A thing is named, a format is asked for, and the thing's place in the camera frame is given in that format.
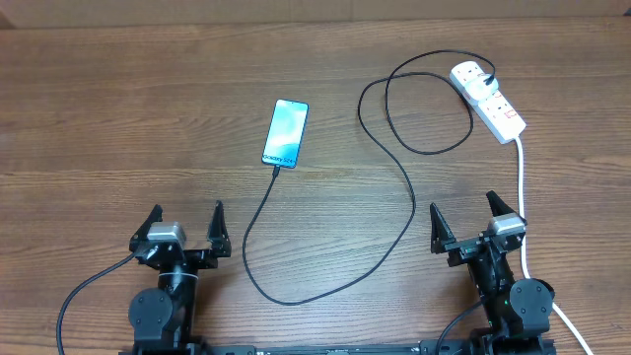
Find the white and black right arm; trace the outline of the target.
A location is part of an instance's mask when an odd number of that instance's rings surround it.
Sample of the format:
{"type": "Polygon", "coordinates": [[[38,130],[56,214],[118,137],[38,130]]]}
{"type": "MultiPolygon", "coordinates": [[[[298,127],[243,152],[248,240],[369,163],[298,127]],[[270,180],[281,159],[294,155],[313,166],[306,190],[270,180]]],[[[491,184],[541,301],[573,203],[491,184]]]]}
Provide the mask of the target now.
{"type": "Polygon", "coordinates": [[[555,291],[536,278],[517,280],[507,254],[526,240],[527,221],[498,194],[486,193],[492,218],[477,237],[459,241],[434,203],[430,205],[431,252],[445,253],[448,265],[466,265],[479,301],[452,320],[439,338],[421,344],[423,354],[463,355],[554,355],[552,340],[543,337],[550,329],[555,291]],[[488,326],[472,330],[467,339],[448,341],[451,330],[478,308],[483,308],[488,326]]]}

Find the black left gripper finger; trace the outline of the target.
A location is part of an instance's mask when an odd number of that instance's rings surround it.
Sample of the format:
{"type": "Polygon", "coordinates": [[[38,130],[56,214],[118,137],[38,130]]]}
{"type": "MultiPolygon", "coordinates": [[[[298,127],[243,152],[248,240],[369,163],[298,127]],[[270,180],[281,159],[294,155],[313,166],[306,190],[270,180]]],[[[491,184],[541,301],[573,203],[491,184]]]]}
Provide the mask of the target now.
{"type": "Polygon", "coordinates": [[[151,226],[156,222],[163,221],[163,208],[156,204],[149,216],[145,219],[145,221],[141,224],[138,230],[132,235],[129,240],[129,248],[130,249],[138,249],[139,246],[148,242],[148,233],[151,226]]]}
{"type": "Polygon", "coordinates": [[[207,241],[210,243],[211,253],[215,257],[230,257],[232,254],[232,243],[226,227],[224,214],[224,204],[217,200],[208,227],[207,241]]]}

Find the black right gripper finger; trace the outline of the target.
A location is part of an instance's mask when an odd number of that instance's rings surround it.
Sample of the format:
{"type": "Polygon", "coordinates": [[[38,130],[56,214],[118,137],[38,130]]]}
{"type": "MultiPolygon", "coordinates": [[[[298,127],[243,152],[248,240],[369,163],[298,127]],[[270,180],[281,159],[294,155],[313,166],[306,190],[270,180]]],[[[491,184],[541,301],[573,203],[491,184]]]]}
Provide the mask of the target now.
{"type": "Polygon", "coordinates": [[[446,251],[446,245],[454,243],[456,237],[435,203],[430,204],[431,217],[431,252],[438,254],[446,251]]]}
{"type": "Polygon", "coordinates": [[[489,190],[486,197],[494,217],[508,214],[515,214],[515,210],[510,207],[494,190],[489,190]]]}

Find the Samsung Galaxy smartphone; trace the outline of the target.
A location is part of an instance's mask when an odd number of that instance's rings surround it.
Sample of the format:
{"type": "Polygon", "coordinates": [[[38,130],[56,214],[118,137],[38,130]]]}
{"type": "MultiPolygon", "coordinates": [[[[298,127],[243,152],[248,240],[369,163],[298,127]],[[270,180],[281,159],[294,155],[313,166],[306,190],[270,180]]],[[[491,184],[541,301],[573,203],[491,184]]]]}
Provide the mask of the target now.
{"type": "Polygon", "coordinates": [[[306,103],[276,101],[262,151],[263,164],[288,169],[297,166],[309,110],[306,103]]]}

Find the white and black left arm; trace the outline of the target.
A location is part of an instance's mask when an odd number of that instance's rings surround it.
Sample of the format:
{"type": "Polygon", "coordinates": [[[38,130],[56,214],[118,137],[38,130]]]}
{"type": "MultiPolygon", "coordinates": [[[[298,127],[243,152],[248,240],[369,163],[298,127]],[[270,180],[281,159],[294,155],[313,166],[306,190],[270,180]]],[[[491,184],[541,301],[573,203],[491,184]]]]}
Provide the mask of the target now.
{"type": "Polygon", "coordinates": [[[133,354],[209,354],[210,346],[192,334],[198,272],[218,267],[232,253],[224,206],[215,204],[207,236],[208,248],[187,249],[178,222],[165,222],[155,205],[131,237],[129,249],[142,265],[159,272],[158,286],[139,292],[131,301],[128,319],[134,329],[133,354]]]}

